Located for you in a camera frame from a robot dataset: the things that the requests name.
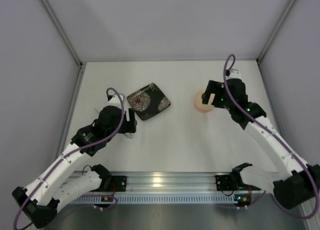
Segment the cream lid pink knob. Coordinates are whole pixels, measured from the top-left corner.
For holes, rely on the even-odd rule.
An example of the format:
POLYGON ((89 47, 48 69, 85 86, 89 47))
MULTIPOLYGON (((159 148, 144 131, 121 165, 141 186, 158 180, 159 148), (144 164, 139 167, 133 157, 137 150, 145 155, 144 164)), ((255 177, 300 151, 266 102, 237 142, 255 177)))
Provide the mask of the cream lid pink knob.
POLYGON ((202 90, 200 90, 200 91, 198 91, 196 93, 195 98, 194 98, 194 104, 199 108, 211 108, 211 107, 213 107, 212 106, 212 102, 213 102, 213 99, 215 97, 215 94, 211 93, 208 103, 204 104, 203 103, 203 99, 202 99, 202 96, 203 96, 204 93, 205 93, 205 89, 202 89, 202 90))

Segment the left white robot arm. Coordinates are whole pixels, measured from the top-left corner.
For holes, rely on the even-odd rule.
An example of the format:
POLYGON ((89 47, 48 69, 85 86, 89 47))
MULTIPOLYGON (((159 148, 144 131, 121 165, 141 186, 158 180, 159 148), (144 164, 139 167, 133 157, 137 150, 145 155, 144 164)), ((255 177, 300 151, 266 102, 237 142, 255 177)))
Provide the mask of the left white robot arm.
POLYGON ((66 183, 66 180, 82 164, 91 159, 116 134, 135 133, 137 121, 132 108, 108 105, 97 119, 77 131, 62 154, 35 181, 25 187, 17 187, 12 196, 23 212, 37 228, 47 226, 70 202, 90 191, 106 191, 112 174, 101 164, 66 183))

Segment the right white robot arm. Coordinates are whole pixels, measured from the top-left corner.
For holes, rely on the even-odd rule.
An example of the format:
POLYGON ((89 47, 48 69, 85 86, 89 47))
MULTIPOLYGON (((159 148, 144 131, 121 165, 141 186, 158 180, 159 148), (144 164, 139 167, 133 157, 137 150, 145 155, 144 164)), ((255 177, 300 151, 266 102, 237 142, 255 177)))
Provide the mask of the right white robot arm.
POLYGON ((202 103, 225 108, 248 135, 263 149, 276 167, 268 172, 251 163, 232 169, 234 189, 253 186, 271 193, 281 207, 293 209, 316 197, 320 191, 320 166, 310 165, 283 140, 257 103, 248 101, 246 86, 241 79, 227 79, 227 85, 210 80, 202 94, 202 103))

